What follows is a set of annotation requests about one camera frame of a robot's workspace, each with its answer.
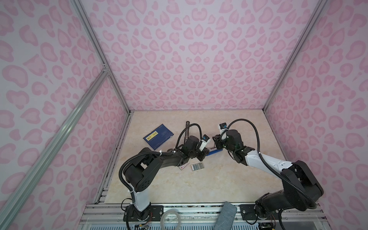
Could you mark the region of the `silver staple tray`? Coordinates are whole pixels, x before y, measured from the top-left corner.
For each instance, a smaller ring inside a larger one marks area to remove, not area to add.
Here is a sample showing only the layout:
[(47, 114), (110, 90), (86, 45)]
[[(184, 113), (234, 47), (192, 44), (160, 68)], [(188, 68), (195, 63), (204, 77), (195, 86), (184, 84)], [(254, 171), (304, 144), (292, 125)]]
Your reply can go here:
[(196, 164), (192, 164), (191, 165), (191, 169), (192, 171), (198, 171), (198, 170), (202, 170), (204, 169), (204, 164), (203, 163), (196, 163)]

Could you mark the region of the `red white staple box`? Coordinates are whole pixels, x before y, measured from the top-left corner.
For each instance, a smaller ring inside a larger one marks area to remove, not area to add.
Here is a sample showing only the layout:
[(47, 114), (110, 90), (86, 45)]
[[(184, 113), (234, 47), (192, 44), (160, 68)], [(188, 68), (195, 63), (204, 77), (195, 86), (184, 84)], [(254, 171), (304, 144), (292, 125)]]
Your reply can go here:
[(189, 162), (184, 163), (183, 165), (179, 166), (180, 170), (183, 170), (184, 168), (186, 168), (189, 165)]

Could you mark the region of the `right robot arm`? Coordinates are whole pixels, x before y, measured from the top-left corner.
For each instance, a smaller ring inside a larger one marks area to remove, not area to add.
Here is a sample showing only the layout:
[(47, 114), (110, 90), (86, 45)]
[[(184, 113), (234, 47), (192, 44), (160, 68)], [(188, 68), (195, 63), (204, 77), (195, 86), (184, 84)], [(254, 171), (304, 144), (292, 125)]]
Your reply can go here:
[(225, 130), (213, 140), (217, 149), (226, 149), (237, 163), (257, 168), (281, 180), (282, 190), (267, 193), (255, 202), (255, 215), (259, 219), (266, 219), (280, 209), (306, 211), (317, 207), (324, 190), (305, 162), (289, 162), (264, 155), (245, 146), (235, 129)]

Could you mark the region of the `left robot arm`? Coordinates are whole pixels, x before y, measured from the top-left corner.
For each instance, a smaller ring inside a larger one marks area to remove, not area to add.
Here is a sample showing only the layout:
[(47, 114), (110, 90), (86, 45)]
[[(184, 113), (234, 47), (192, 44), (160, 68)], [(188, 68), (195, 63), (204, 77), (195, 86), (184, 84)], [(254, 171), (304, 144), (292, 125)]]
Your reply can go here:
[(203, 161), (208, 155), (206, 148), (210, 138), (204, 135), (200, 139), (190, 136), (187, 141), (166, 152), (143, 148), (137, 155), (129, 158), (119, 169), (119, 180), (128, 188), (133, 207), (139, 214), (144, 213), (151, 205), (148, 187), (158, 171), (166, 167), (180, 167), (196, 158)]

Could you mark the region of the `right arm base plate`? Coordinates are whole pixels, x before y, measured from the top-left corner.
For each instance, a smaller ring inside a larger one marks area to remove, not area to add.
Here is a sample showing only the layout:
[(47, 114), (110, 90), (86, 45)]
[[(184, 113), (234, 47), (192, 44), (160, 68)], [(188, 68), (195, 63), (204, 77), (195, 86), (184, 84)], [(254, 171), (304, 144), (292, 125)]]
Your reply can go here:
[(278, 214), (276, 212), (271, 212), (265, 216), (256, 214), (255, 204), (240, 204), (239, 208), (242, 220), (247, 220), (249, 222), (254, 222), (255, 220), (278, 220)]

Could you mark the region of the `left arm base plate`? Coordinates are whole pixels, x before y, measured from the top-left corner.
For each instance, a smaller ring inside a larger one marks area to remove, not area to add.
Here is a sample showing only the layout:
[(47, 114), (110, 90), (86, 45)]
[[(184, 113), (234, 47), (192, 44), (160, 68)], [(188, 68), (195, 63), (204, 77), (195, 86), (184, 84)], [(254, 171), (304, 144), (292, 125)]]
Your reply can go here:
[(126, 207), (123, 220), (128, 222), (131, 221), (160, 221), (164, 213), (163, 206), (159, 205), (149, 205), (143, 211), (138, 211), (138, 209), (132, 204)]

